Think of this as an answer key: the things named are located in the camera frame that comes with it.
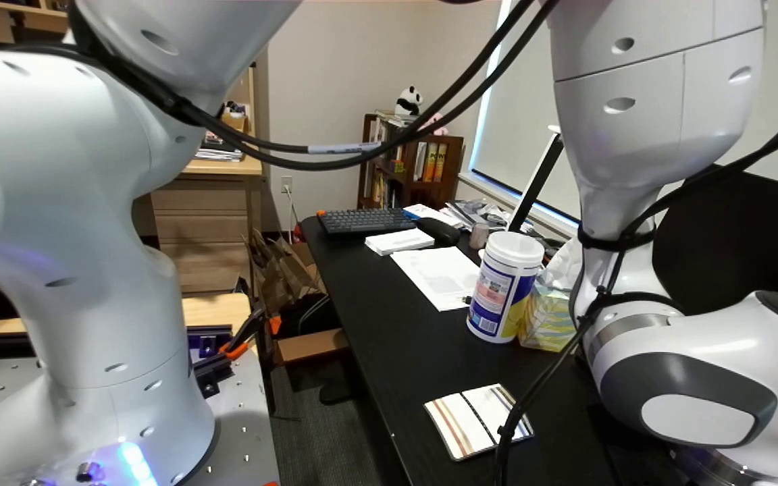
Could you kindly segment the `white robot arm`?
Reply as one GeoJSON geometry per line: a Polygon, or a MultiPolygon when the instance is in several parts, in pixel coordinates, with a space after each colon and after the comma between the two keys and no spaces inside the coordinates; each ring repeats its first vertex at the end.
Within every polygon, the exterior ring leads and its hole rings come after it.
{"type": "MultiPolygon", "coordinates": [[[[174,181],[223,98],[301,0],[75,0],[71,36],[0,49],[0,291],[43,373],[0,403],[0,486],[144,472],[182,481],[213,439],[177,270],[129,222],[174,181]]],[[[685,314],[656,258],[693,198],[733,172],[760,0],[653,0],[660,45],[618,54],[629,0],[548,17],[560,125],[581,184],[581,339],[608,410],[667,443],[752,415],[713,454],[778,482],[778,289],[685,314]],[[747,383],[747,405],[728,400],[747,383]]]]}

